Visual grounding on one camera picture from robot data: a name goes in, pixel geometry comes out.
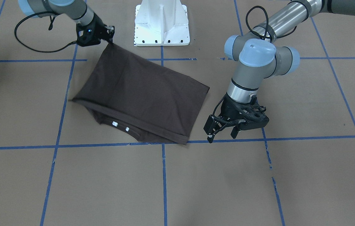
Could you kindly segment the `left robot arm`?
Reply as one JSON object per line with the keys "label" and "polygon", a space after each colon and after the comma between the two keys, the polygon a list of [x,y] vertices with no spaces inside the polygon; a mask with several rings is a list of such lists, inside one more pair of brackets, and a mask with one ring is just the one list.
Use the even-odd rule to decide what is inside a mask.
{"label": "left robot arm", "polygon": [[232,127],[235,139],[240,131],[265,127],[269,118],[266,107],[257,102],[262,80],[292,73],[300,64],[299,52],[292,47],[276,47],[274,41],[293,33],[303,21],[319,13],[355,16],[355,0],[291,0],[271,17],[262,6],[266,20],[248,26],[243,36],[230,36],[224,45],[225,55],[238,62],[226,94],[217,104],[219,115],[209,115],[204,131],[209,143],[217,133]]}

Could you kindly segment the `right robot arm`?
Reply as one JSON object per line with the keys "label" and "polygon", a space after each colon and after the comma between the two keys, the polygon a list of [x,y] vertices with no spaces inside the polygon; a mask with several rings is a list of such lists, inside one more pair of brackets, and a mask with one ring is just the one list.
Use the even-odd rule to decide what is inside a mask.
{"label": "right robot arm", "polygon": [[18,27],[29,18],[49,17],[51,23],[48,30],[52,30],[55,18],[62,14],[67,15],[76,23],[77,40],[52,52],[59,52],[71,45],[94,46],[100,44],[102,40],[113,43],[115,27],[104,24],[101,18],[83,0],[19,0],[18,4],[26,17],[18,22],[14,35],[19,43],[30,50],[40,52],[40,50],[28,47],[19,40],[17,36]]}

